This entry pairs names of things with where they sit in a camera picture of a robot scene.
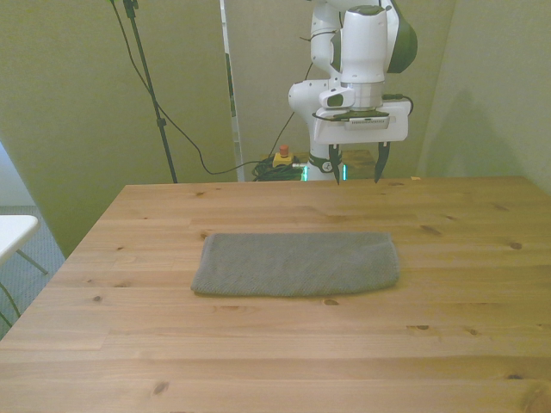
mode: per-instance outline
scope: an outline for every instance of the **metal pole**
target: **metal pole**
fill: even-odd
[[[136,13],[134,9],[138,8],[138,2],[136,0],[123,0],[124,8],[127,11],[127,16],[132,23],[132,30],[134,31],[134,37],[136,38],[136,43],[138,45],[139,56],[141,57],[141,63],[144,66],[145,79],[147,80],[147,87],[149,89],[149,94],[153,100],[153,107],[155,108],[155,115],[157,116],[157,126],[161,132],[161,139],[163,140],[164,152],[166,153],[166,159],[169,163],[170,174],[172,175],[172,181],[178,183],[176,178],[176,172],[174,171],[174,164],[172,163],[172,155],[170,154],[170,147],[168,139],[166,138],[166,132],[164,127],[166,126],[166,120],[161,117],[161,113],[158,110],[157,98],[155,97],[155,92],[153,91],[152,79],[149,76],[149,70],[147,69],[147,62],[145,61],[144,49],[141,45],[141,40],[139,39],[138,27],[136,26]]]

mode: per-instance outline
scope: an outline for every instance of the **gray towel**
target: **gray towel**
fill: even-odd
[[[362,293],[399,277],[388,233],[213,234],[191,289],[226,296]]]

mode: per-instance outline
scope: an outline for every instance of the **beige wall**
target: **beige wall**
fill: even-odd
[[[457,0],[418,173],[551,194],[551,3]]]
[[[158,100],[211,169],[231,168],[219,0],[139,0],[137,14]],[[67,255],[124,185],[171,182],[151,98],[107,1],[4,2],[0,37],[0,138]],[[235,180],[167,133],[181,182]]]
[[[415,101],[407,141],[393,145],[386,176],[416,171],[455,0],[400,0],[419,38],[418,57],[403,74],[389,75],[388,93]],[[288,90],[303,80],[310,65],[308,38],[313,3],[227,0],[226,13],[239,131],[245,160],[267,154],[292,113]],[[314,70],[310,78],[324,78]],[[308,150],[306,125],[297,116],[282,137],[295,151]],[[376,146],[369,145],[374,156]]]

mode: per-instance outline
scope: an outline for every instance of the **black cable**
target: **black cable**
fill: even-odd
[[[141,72],[139,71],[138,69],[138,66],[136,65],[136,63],[134,62],[134,59],[133,59],[133,56],[132,56],[132,50],[130,49],[130,43],[128,42],[128,37],[127,37],[127,33],[124,29],[124,26],[122,25],[122,20],[121,20],[121,17],[119,16],[119,11],[117,10],[116,6],[115,6],[115,0],[110,0],[111,2],[111,5],[113,6],[113,10],[115,11],[115,15],[117,17],[117,21],[119,22],[119,26],[121,27],[121,32],[122,32],[122,37],[124,38],[124,41],[125,41],[125,44],[127,46],[127,51],[128,51],[128,57],[130,58],[130,62],[132,63],[132,66],[134,68],[134,70],[136,71],[136,73],[138,74],[138,77],[139,79],[141,80],[141,82],[144,84],[144,87],[145,89],[147,90],[147,93],[149,93],[150,95],[152,94],[151,91],[149,90],[149,87],[147,86],[147,83],[145,82],[145,79],[144,77],[142,76]],[[308,70],[306,72],[306,75],[305,75],[305,78],[304,80],[306,81],[308,79],[308,76],[310,75],[310,70],[312,69],[313,67],[313,63],[310,64],[310,66],[308,67]],[[182,128],[180,128],[176,122],[174,122],[170,116],[164,111],[164,109],[161,107],[161,105],[158,103],[158,101],[156,101],[157,103],[157,106],[159,108],[159,110],[161,111],[161,113],[166,116],[166,119],[171,123],[171,125],[173,127],[175,127],[177,129],[178,132],[180,132],[189,142],[190,144],[193,145],[193,147],[197,150],[197,153],[199,154],[199,159],[201,161],[201,166],[202,168],[209,174],[209,175],[222,175],[222,174],[226,174],[228,172],[232,172],[234,170],[238,170],[239,168],[245,166],[245,165],[249,165],[251,163],[256,163],[256,164],[260,164],[260,163],[263,163],[264,161],[250,161],[250,162],[245,162],[245,163],[242,163],[234,168],[231,168],[229,170],[223,170],[221,172],[212,172],[208,169],[207,165],[205,164],[204,160],[203,160],[203,155],[202,155],[202,152],[201,152],[201,149],[199,148],[199,146],[197,146],[197,144],[188,136],[188,134],[186,132],[184,132],[182,130]],[[285,132],[285,129],[287,128],[289,122],[293,119],[293,116],[294,116],[294,112],[291,113],[291,115],[289,116],[287,122],[285,123],[285,126],[283,127],[283,129],[279,132],[279,135],[277,136],[277,139],[275,140],[275,143],[274,145],[272,146],[272,149],[271,151],[269,152],[269,155],[268,155],[268,158],[270,158],[272,156],[272,153],[274,152],[274,149],[276,148],[277,146],[277,142],[279,142],[279,139],[280,137],[283,135],[283,132]]]
[[[254,176],[254,182],[266,182],[266,181],[299,181],[302,177],[304,170],[302,168],[295,168],[290,165],[279,165],[275,168],[272,166],[274,157],[267,157],[257,166],[255,166],[252,174]],[[299,158],[293,158],[294,163],[299,162]]]
[[[310,64],[310,66],[308,67],[308,70],[306,71],[306,75],[304,76],[305,81],[308,80],[308,76],[310,75],[310,71],[312,70],[312,68],[313,68],[313,63]],[[285,132],[285,129],[287,128],[287,125],[289,124],[291,119],[293,119],[293,116],[294,116],[294,112],[291,113],[291,116],[289,116],[289,119],[287,119],[287,122],[285,123],[285,126],[283,127],[282,131],[279,132],[279,135],[277,135],[277,139],[275,140],[274,145],[272,146],[272,149],[269,152],[268,157],[271,157],[272,153],[274,153],[274,149],[276,148],[277,142],[279,142],[279,138],[283,135],[283,132]]]
[[[337,30],[332,30],[331,32],[322,32],[322,33],[316,33],[314,36],[312,36],[310,39],[307,39],[306,37],[299,37],[299,39],[304,41],[312,41],[314,37],[321,36],[322,34],[335,34]]]
[[[134,62],[134,59],[133,59],[133,56],[132,56],[132,50],[130,49],[130,43],[128,42],[128,37],[127,37],[127,33],[126,33],[126,30],[124,29],[124,26],[122,25],[122,20],[121,20],[121,17],[119,15],[119,11],[117,10],[116,6],[115,6],[115,0],[110,0],[111,2],[111,5],[113,6],[113,10],[115,11],[115,14],[117,16],[117,21],[119,22],[119,26],[121,27],[121,32],[122,32],[122,36],[124,37],[124,41],[125,41],[125,44],[127,45],[127,50],[128,50],[128,56],[130,57],[130,62],[132,63],[132,66],[134,68],[134,70],[136,71],[136,73],[138,74],[139,76],[139,79],[141,80],[141,82],[144,84],[144,87],[145,89],[147,90],[147,93],[149,93],[149,95],[151,96],[152,93],[151,91],[149,90],[149,87],[147,86],[147,83],[145,82],[145,79],[144,77],[142,76],[141,72],[139,71],[138,69],[138,66],[136,65],[136,63]],[[203,169],[209,174],[209,175],[222,175],[222,174],[226,174],[228,172],[232,172],[233,170],[237,170],[239,168],[241,168],[242,166],[245,166],[245,165],[248,165],[250,163],[260,163],[262,161],[251,161],[251,162],[246,162],[246,163],[242,163],[240,164],[239,166],[236,166],[235,168],[231,168],[229,170],[224,170],[224,171],[221,171],[221,172],[212,172],[210,171],[208,168],[207,168],[207,165],[205,165],[204,161],[203,161],[203,155],[202,155],[202,152],[201,152],[201,149],[199,149],[199,146],[197,146],[195,144],[195,142],[188,136],[188,134],[186,132],[184,132],[171,118],[170,116],[163,110],[163,108],[161,107],[161,105],[156,101],[157,103],[157,106],[159,108],[159,110],[161,111],[161,113],[166,116],[166,119],[172,124],[173,127],[175,127],[189,142],[190,144],[192,144],[195,149],[197,150],[197,152],[199,153],[199,159],[201,160],[201,165],[203,167]]]

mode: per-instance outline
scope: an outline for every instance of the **wooden table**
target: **wooden table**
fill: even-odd
[[[217,231],[390,231],[401,278],[196,297]],[[515,177],[126,187],[0,342],[2,412],[543,413],[550,380],[551,199]]]

